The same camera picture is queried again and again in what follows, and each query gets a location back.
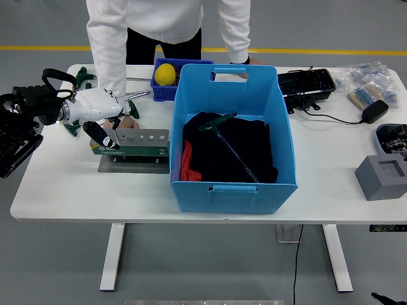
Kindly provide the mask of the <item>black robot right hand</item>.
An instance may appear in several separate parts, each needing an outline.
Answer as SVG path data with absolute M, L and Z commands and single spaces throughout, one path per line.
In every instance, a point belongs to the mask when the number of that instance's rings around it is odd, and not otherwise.
M 406 301 L 395 301 L 385 295 L 378 294 L 376 292 L 372 292 L 371 296 L 384 305 L 406 305 Z

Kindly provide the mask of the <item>person's right hand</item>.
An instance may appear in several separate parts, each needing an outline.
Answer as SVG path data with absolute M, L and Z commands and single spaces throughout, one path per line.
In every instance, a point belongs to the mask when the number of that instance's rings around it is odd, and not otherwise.
M 125 115 L 121 120 L 118 128 L 126 128 L 126 129 L 139 129 L 140 126 L 138 122 L 136 122 L 131 116 Z

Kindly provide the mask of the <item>person's left hand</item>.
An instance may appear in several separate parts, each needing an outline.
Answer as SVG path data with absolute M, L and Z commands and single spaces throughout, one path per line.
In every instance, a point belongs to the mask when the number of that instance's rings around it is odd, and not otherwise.
M 261 61 L 261 60 L 256 59 L 256 58 L 248 57 L 247 60 L 244 62 L 244 65 L 269 65 L 269 63 Z M 247 72 L 240 73 L 240 74 L 238 74 L 238 76 L 241 77 L 241 78 L 247 79 L 248 78 L 248 73 Z

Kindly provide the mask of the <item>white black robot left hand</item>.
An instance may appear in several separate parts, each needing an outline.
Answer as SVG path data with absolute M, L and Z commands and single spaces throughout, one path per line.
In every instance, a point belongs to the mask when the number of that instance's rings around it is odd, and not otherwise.
M 98 122 L 107 119 L 112 129 L 117 129 L 125 116 L 123 106 L 118 102 L 110 90 L 97 87 L 77 91 L 73 98 L 67 98 L 61 110 L 60 122 L 62 124 L 82 125 L 83 130 L 96 143 L 118 150 L 120 146 L 112 140 Z

